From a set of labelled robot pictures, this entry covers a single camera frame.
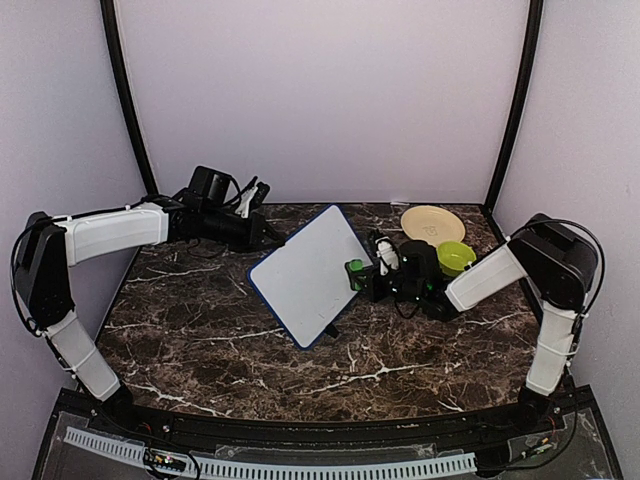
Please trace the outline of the blue framed whiteboard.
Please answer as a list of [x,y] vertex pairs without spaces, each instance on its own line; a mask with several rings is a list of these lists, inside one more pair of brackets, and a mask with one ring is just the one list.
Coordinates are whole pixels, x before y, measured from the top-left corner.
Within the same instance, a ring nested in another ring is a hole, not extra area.
[[251,286],[297,348],[308,350],[352,302],[345,265],[372,260],[343,210],[333,204],[248,271]]

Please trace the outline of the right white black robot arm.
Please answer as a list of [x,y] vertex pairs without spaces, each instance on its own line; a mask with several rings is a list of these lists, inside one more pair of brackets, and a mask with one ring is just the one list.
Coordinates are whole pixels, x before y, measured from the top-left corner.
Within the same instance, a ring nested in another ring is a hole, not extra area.
[[449,277],[436,247],[423,240],[400,246],[374,230],[369,245],[375,262],[345,263],[352,291],[377,303],[412,304],[412,313],[447,322],[495,293],[527,280],[535,286],[542,320],[522,397],[510,413],[510,424],[521,434],[534,432],[549,416],[544,398],[555,392],[579,344],[585,318],[605,277],[605,253],[586,227],[538,213],[497,247],[463,271]]

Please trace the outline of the green whiteboard eraser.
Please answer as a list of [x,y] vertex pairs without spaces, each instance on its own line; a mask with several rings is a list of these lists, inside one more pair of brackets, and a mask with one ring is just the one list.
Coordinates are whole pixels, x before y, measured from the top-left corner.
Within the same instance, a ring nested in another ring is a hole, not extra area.
[[353,259],[346,262],[345,268],[350,277],[362,276],[365,273],[365,266],[361,259]]

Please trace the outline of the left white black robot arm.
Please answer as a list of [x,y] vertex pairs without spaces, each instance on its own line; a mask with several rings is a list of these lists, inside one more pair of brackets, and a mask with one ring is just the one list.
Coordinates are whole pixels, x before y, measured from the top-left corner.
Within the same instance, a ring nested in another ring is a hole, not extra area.
[[140,412],[123,397],[129,391],[78,318],[69,270],[86,260],[177,241],[212,240],[235,252],[276,249],[285,238],[257,212],[194,208],[158,195],[133,205],[53,217],[33,213],[10,254],[10,289],[18,317],[42,337],[63,367],[104,404],[101,417],[120,436],[141,427]]

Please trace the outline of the lime green bowl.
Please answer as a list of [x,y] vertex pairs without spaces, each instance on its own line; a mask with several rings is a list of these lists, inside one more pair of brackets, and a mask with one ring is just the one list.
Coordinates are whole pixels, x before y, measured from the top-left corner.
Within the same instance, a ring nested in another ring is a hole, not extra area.
[[457,277],[477,259],[473,249],[461,242],[443,242],[436,252],[442,272],[449,277]]

